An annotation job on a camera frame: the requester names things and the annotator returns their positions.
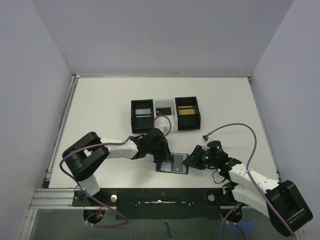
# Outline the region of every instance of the white table surface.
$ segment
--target white table surface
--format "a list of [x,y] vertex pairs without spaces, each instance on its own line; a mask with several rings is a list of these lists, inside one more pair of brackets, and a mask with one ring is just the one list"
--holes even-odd
[[[278,179],[269,144],[246,78],[80,78],[58,149],[50,188],[74,188],[75,182],[59,168],[62,153],[88,132],[101,138],[124,140],[131,132],[131,100],[196,96],[201,130],[167,136],[170,151],[191,154],[203,145],[202,136],[230,123],[245,123],[257,135],[251,167]],[[254,139],[249,129],[231,126],[210,136],[230,157],[246,163]],[[102,188],[215,188],[212,170],[189,168],[189,174],[156,172],[153,157],[107,159],[95,172]],[[222,178],[215,174],[216,181]]]

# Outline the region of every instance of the screw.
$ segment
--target screw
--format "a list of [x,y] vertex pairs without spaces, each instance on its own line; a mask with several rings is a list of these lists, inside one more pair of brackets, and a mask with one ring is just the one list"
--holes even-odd
[[117,201],[117,199],[118,199],[118,197],[117,197],[117,195],[115,195],[115,194],[113,194],[111,197],[110,197],[110,200],[111,200],[111,202],[116,202]]
[[215,195],[210,194],[210,195],[208,196],[208,199],[209,199],[210,202],[213,202],[213,201],[215,200]]

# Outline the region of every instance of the black mounting plate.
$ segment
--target black mounting plate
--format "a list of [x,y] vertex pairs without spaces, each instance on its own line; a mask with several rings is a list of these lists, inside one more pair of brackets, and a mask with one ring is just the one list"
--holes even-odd
[[[102,188],[97,194],[128,219],[221,219],[219,206],[235,204],[223,198],[222,188]],[[117,195],[116,202],[111,202],[111,195]],[[215,201],[209,201],[209,195],[214,195]],[[74,193],[72,206],[99,204],[79,190]]]

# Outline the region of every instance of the gray wall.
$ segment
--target gray wall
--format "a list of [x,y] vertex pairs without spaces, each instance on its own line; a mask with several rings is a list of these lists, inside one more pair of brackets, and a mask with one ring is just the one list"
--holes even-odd
[[252,87],[283,179],[313,211],[320,236],[320,1],[295,0],[252,75]]
[[33,0],[74,74],[251,74],[293,0]]
[[71,73],[31,0],[0,3],[0,233],[18,239],[49,164]]

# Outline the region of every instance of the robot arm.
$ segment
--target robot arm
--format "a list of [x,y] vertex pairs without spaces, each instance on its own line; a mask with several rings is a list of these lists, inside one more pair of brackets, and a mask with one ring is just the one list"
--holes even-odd
[[276,216],[272,207],[280,214],[293,232],[311,221],[313,215],[296,185],[286,180],[270,179],[253,170],[249,176],[246,166],[224,152],[220,141],[208,141],[205,146],[197,145],[183,164],[196,169],[216,169],[229,182],[223,186],[225,198],[251,206],[267,216],[274,228],[282,235],[290,235],[287,227]]
[[103,142],[107,144],[102,144],[101,138],[95,132],[89,132],[62,154],[64,158],[81,148],[99,145],[87,149],[90,152],[89,155],[81,151],[72,154],[65,160],[75,181],[91,196],[100,191],[94,172],[105,159],[140,159],[147,154],[151,154],[154,157],[154,162],[174,161],[164,133],[156,127],[152,128],[146,135],[131,136],[125,141],[103,139]]

